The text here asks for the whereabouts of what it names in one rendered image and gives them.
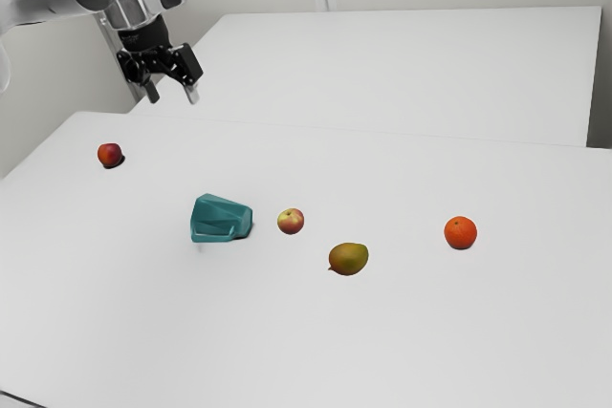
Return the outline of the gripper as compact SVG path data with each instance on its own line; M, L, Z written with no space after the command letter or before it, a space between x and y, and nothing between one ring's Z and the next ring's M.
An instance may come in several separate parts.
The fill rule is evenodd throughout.
M133 31L119 31L122 49L117 52L120 68L128 82L143 86L149 101L155 104L160 95L151 77L166 75L184 85L191 105L199 101L195 84L204 71L191 47L172 45L164 18Z

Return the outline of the teal faceted mug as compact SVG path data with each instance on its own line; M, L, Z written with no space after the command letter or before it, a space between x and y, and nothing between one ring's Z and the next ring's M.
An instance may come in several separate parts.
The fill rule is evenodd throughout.
M190 217L190 238L194 243L225 243L249 236L252 209L212 194L195 200Z

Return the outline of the dark red peach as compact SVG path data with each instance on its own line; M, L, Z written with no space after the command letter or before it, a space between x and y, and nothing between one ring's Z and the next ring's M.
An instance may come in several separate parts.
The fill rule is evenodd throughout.
M101 144L97 151L98 160L105 168L113 168L123 160L123 153L117 143L109 142Z

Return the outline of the red yellow apple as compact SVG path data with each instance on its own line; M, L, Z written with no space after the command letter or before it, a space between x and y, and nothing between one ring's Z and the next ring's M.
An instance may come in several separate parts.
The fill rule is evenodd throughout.
M301 210L292 207L282 211L277 217L278 229L287 235L297 234L305 224L305 217Z

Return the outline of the green red mango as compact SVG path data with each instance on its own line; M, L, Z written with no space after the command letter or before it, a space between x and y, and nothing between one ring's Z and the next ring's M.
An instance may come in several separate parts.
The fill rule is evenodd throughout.
M328 255L329 270L343 276L360 272L367 264L369 250L360 243L341 243L333 247Z

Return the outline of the orange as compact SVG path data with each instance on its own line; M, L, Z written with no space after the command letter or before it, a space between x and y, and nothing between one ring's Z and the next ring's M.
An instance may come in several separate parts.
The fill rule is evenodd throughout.
M477 235L477 225L472 219L465 216L452 217L444 226L446 242L454 249L464 250L472 247Z

